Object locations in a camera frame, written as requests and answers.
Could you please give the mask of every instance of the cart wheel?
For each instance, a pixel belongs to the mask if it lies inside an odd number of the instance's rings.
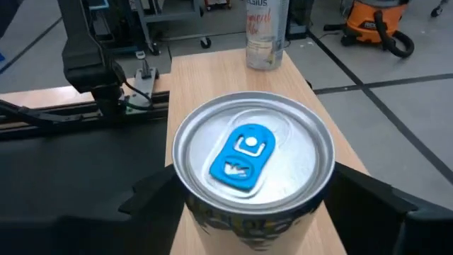
[[[157,44],[155,42],[148,45],[148,47],[149,50],[151,50],[151,54],[153,54],[153,56],[159,56],[161,54],[161,51],[159,50],[159,47],[157,47]]]
[[[140,51],[137,51],[135,52],[135,57],[138,59],[138,60],[144,60],[144,58],[146,57],[147,55],[144,53],[143,50],[140,50]]]
[[[211,39],[209,39],[209,38],[202,38],[202,39],[200,40],[200,44],[201,44],[201,47],[202,47],[203,49],[209,49],[209,48],[211,48]]]
[[[431,11],[431,17],[435,18],[437,16],[439,16],[441,13],[442,13],[442,8],[440,8],[440,6],[434,8],[432,11]]]

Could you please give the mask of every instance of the orange shop vacuum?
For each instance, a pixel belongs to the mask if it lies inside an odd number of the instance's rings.
[[[398,57],[409,57],[414,50],[413,41],[398,31],[409,0],[354,0],[346,24],[325,25],[324,31],[343,30],[341,44],[350,46],[357,43],[381,45]],[[401,41],[405,50],[396,46]]]

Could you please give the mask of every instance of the can rim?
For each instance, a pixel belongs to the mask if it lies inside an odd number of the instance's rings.
[[[332,156],[331,156],[332,160],[331,160],[330,163],[326,164],[326,168],[328,168],[328,169],[327,169],[327,173],[326,173],[324,179],[322,180],[322,182],[320,182],[318,187],[315,190],[313,190],[307,197],[301,199],[297,203],[293,203],[293,204],[285,206],[285,207],[280,207],[279,208],[279,207],[272,206],[269,210],[266,210],[266,209],[264,209],[264,210],[247,210],[246,212],[244,212],[244,211],[238,210],[237,208],[235,208],[233,206],[228,206],[228,205],[225,206],[225,204],[223,204],[223,203],[221,204],[222,206],[220,206],[219,203],[213,203],[210,199],[207,199],[205,196],[200,194],[200,192],[197,192],[194,187],[189,185],[188,180],[186,180],[186,177],[182,176],[181,169],[179,169],[179,166],[177,164],[175,164],[175,162],[176,162],[175,158],[176,158],[176,153],[177,153],[177,149],[175,147],[175,144],[178,142],[177,138],[180,137],[180,134],[182,132],[184,132],[184,130],[182,130],[181,127],[184,127],[185,126],[184,124],[186,124],[188,121],[191,121],[191,118],[193,116],[196,116],[197,112],[200,111],[201,108],[204,108],[206,105],[209,105],[213,101],[216,101],[216,100],[218,100],[220,98],[234,96],[235,94],[255,94],[255,95],[256,94],[263,94],[263,95],[268,95],[268,96],[278,96],[280,98],[283,98],[285,100],[291,101],[292,103],[295,103],[298,106],[304,108],[304,110],[309,112],[313,117],[315,117],[315,119],[317,121],[320,122],[320,124],[322,124],[322,127],[324,128],[324,131],[327,134],[325,142],[332,148]],[[176,174],[178,175],[180,181],[184,184],[184,186],[194,196],[196,196],[197,198],[202,200],[204,203],[207,203],[207,204],[211,205],[214,208],[217,208],[219,210],[223,210],[223,211],[226,211],[226,212],[229,212],[229,213],[236,213],[236,214],[241,214],[241,215],[272,215],[272,214],[275,214],[275,213],[291,211],[291,210],[294,210],[294,209],[300,207],[303,204],[308,203],[310,200],[314,199],[326,187],[327,183],[331,179],[331,176],[333,174],[333,168],[335,166],[335,147],[334,147],[332,135],[331,135],[329,129],[327,128],[327,125],[325,124],[325,122],[323,122],[323,120],[319,116],[317,116],[317,114],[315,114],[315,112],[313,112],[311,109],[307,108],[306,106],[304,106],[300,102],[298,102],[298,101],[296,101],[294,99],[285,97],[285,96],[281,96],[281,95],[278,95],[278,94],[275,94],[275,93],[266,92],[266,91],[240,91],[240,92],[227,93],[227,94],[212,98],[212,99],[208,100],[207,102],[204,102],[203,104],[198,106],[195,110],[193,110],[191,113],[189,113],[184,118],[184,120],[181,122],[181,124],[179,125],[178,129],[176,130],[175,136],[173,138],[172,160],[173,160],[174,168],[176,170]]]

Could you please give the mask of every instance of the aluminum can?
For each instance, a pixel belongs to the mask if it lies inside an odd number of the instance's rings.
[[[247,0],[247,66],[275,69],[282,64],[289,0]]]
[[[273,93],[215,98],[173,141],[173,164],[207,254],[295,254],[335,163],[307,107]]]

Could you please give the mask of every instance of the can label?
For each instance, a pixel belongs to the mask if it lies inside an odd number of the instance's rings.
[[[217,230],[232,231],[241,242],[254,251],[267,251],[282,234],[305,221],[305,217],[312,215],[321,204],[320,200],[313,202],[291,213],[250,218],[226,214],[192,194],[186,199],[194,220],[205,234],[211,236]]]
[[[280,66],[289,0],[247,0],[247,66]]]

